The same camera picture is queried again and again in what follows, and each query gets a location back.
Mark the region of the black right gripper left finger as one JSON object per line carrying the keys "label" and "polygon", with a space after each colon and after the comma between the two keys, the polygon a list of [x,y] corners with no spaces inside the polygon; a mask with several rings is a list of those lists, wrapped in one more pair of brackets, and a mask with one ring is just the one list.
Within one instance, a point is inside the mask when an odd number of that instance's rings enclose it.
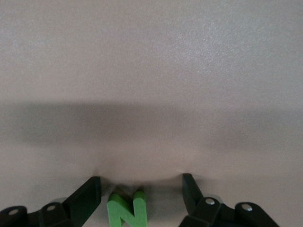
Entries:
{"label": "black right gripper left finger", "polygon": [[0,211],[2,227],[81,227],[101,203],[101,178],[91,177],[63,202],[29,213],[25,206]]}

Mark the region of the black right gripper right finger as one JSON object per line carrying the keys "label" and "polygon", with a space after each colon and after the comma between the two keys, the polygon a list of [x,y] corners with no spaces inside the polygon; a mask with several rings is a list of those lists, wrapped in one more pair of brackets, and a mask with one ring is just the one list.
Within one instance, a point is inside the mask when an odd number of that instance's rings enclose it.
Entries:
{"label": "black right gripper right finger", "polygon": [[230,208],[216,198],[202,194],[191,174],[182,175],[183,201],[187,215],[181,227],[277,227],[257,204],[240,202]]}

